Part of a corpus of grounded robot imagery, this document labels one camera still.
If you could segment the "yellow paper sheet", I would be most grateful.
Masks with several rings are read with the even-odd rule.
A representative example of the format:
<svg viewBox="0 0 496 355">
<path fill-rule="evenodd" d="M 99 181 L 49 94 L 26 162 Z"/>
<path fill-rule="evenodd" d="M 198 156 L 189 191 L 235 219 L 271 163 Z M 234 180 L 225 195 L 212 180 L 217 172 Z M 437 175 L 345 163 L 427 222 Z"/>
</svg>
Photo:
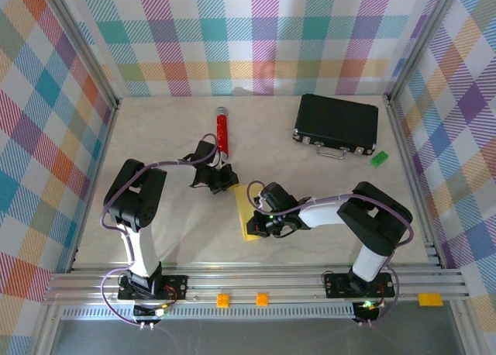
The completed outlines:
<svg viewBox="0 0 496 355">
<path fill-rule="evenodd" d="M 246 190 L 247 190 L 246 185 L 239 185 L 238 184 L 233 188 L 243 239 L 246 242 L 251 242 L 251 241 L 258 240 L 260 237 L 250 235 L 248 233 L 247 223 L 253 217 L 254 208 L 248 200 Z"/>
</svg>

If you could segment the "red glitter microphone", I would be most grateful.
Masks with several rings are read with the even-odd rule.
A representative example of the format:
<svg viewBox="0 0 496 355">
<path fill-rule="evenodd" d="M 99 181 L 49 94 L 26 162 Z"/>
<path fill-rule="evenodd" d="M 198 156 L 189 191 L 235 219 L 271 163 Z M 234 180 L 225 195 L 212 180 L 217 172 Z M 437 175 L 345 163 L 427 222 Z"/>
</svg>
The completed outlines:
<svg viewBox="0 0 496 355">
<path fill-rule="evenodd" d="M 228 111 L 225 107 L 215 110 L 218 151 L 223 160 L 229 157 Z"/>
</svg>

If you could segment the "black connector box with LED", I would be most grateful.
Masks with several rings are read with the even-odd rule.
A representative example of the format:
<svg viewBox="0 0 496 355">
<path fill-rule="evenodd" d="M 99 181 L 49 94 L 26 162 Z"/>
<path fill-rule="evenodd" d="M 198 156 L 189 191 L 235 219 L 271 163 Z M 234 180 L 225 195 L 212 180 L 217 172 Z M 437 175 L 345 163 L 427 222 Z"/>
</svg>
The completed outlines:
<svg viewBox="0 0 496 355">
<path fill-rule="evenodd" d="M 381 317 L 381 311 L 385 308 L 385 301 L 364 301 L 353 303 L 353 321 L 359 325 L 371 325 L 372 322 Z"/>
<path fill-rule="evenodd" d="M 172 308 L 172 304 L 157 306 L 134 305 L 133 319 L 141 330 L 154 330 L 157 325 L 171 313 Z"/>
</svg>

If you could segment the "flat yellow toy brick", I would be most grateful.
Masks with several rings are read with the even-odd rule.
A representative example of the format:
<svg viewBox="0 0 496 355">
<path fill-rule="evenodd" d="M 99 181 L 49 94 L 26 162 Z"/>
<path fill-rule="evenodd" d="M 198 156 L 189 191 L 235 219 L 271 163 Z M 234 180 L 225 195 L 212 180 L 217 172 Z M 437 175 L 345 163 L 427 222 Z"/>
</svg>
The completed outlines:
<svg viewBox="0 0 496 355">
<path fill-rule="evenodd" d="M 421 307 L 442 307 L 443 298 L 440 293 L 418 293 L 418 304 Z"/>
</svg>

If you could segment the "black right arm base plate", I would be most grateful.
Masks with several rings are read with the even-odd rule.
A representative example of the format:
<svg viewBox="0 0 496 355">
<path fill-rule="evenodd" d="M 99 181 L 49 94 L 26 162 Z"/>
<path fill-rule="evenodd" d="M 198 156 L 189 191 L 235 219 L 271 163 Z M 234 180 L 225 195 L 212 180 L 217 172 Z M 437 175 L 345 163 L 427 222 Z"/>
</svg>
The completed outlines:
<svg viewBox="0 0 496 355">
<path fill-rule="evenodd" d="M 392 276 L 379 273 L 371 282 L 344 273 L 322 275 L 327 298 L 393 298 L 395 296 Z"/>
</svg>

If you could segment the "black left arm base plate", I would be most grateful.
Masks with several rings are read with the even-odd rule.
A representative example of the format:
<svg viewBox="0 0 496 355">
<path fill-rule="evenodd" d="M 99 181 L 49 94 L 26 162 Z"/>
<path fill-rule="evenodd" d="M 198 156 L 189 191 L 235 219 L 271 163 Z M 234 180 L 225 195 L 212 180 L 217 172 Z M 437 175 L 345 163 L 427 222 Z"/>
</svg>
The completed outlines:
<svg viewBox="0 0 496 355">
<path fill-rule="evenodd" d="M 121 274 L 118 279 L 119 300 L 185 300 L 188 288 L 186 275 L 161 275 L 141 278 Z"/>
</svg>

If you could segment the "aluminium corner post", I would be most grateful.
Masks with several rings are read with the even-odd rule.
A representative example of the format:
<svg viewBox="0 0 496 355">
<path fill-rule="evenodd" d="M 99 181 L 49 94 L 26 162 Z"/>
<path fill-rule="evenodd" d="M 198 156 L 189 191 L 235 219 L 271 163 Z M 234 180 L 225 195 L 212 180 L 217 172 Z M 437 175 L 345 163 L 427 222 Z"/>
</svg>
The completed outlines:
<svg viewBox="0 0 496 355">
<path fill-rule="evenodd" d="M 405 54 L 397 63 L 390 85 L 385 93 L 387 100 L 397 100 L 412 77 L 422 55 L 450 9 L 454 0 L 428 0 L 412 31 Z"/>
<path fill-rule="evenodd" d="M 60 21 L 67 38 L 73 45 L 76 53 L 81 57 L 84 65 L 88 69 L 88 73 L 94 79 L 98 89 L 104 96 L 104 99 L 111 105 L 113 109 L 119 108 L 119 97 L 112 89 L 112 86 L 105 76 L 104 71 L 100 67 L 97 58 L 93 54 L 80 26 L 73 17 L 70 9 L 64 0 L 47 0 L 48 5 L 52 8 L 55 16 Z"/>
</svg>

